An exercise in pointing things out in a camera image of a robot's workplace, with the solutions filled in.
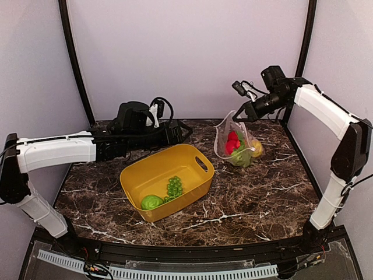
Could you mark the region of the green leafy vegetable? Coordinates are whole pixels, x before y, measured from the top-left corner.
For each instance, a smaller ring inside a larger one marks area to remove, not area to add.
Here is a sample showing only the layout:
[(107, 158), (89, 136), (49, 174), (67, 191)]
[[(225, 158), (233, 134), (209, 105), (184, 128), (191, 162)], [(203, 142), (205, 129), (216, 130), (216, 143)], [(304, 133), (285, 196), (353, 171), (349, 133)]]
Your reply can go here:
[(240, 131), (236, 131), (236, 133), (237, 133), (237, 136), (238, 136), (238, 140), (236, 142), (237, 150), (241, 151), (243, 149), (246, 149), (248, 147), (248, 144), (245, 140), (245, 135)]

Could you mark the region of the clear zip top bag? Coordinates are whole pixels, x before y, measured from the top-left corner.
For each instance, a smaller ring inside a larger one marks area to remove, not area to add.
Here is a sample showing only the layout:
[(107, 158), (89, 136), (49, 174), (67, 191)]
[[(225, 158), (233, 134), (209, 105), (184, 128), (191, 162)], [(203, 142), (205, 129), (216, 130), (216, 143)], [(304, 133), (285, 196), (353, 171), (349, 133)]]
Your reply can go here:
[(223, 121), (215, 126), (215, 154), (233, 166), (248, 167), (253, 160), (264, 155), (265, 150), (259, 140), (251, 135), (243, 122), (233, 120), (236, 111), (230, 111)]

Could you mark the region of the yellow lemon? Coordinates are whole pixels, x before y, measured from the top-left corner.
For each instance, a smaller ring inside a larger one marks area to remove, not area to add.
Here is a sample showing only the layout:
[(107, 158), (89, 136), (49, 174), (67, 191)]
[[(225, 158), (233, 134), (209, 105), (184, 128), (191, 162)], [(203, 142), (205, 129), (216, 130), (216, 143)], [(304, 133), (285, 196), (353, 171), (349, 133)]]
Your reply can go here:
[(263, 146), (262, 146), (262, 144), (258, 140), (256, 140), (256, 139), (254, 139), (251, 142), (251, 144), (252, 144), (252, 148), (253, 148), (252, 157), (253, 158), (258, 158), (258, 157), (262, 156), (262, 154), (263, 154)]

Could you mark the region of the red tomato front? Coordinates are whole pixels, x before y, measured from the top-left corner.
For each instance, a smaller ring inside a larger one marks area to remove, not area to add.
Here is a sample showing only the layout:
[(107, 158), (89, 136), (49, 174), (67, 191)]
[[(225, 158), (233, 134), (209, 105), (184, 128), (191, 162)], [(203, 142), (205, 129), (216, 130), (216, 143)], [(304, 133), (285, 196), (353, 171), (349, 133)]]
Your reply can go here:
[(226, 143), (226, 152), (227, 152), (228, 155), (231, 155), (234, 151), (237, 150), (236, 142), (237, 141), (228, 141)]

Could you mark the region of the yellow plastic basket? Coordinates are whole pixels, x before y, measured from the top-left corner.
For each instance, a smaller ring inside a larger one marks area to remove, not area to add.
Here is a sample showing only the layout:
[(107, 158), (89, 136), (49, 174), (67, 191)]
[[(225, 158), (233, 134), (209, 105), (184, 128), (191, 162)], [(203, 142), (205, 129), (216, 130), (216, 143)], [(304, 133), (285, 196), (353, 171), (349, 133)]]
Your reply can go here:
[(120, 182), (141, 217), (155, 222), (206, 195), (213, 175), (214, 167), (202, 152), (180, 144), (124, 168)]

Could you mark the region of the green grape bunch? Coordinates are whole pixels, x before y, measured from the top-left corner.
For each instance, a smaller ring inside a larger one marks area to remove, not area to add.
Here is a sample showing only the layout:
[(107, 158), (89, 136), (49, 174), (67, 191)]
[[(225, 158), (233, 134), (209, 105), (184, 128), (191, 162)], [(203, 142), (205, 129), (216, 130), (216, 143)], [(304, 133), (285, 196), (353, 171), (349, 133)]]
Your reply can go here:
[(183, 193), (182, 181), (178, 176), (168, 179), (167, 196), (164, 197), (164, 202), (167, 203), (181, 196)]

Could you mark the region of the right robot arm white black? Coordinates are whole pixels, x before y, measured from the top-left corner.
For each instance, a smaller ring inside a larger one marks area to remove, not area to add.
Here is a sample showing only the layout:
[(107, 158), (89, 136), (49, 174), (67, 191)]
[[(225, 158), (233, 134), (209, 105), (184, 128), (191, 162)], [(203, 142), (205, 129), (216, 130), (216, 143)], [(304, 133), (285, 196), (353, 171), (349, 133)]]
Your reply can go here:
[(261, 72), (268, 94), (244, 103), (234, 114), (235, 122), (255, 122), (277, 109), (295, 104), (326, 125), (339, 140), (331, 159), (327, 188), (309, 223), (325, 229), (342, 209), (349, 192), (359, 184), (357, 177), (368, 161), (372, 124), (338, 105), (302, 77), (288, 78), (278, 65)]

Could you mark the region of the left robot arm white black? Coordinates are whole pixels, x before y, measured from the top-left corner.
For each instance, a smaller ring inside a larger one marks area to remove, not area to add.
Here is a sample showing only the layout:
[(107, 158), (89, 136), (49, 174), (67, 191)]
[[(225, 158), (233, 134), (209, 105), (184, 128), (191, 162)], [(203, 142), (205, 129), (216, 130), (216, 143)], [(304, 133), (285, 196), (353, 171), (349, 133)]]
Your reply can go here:
[(28, 173), (70, 163), (103, 162), (137, 150), (153, 151), (183, 143), (192, 128), (172, 115), (160, 121), (163, 97), (150, 105), (129, 101), (119, 106), (117, 116), (106, 126), (50, 138), (7, 136), (1, 153), (1, 201), (20, 208), (46, 229), (69, 254), (82, 250), (82, 241), (68, 220), (57, 212), (33, 187)]

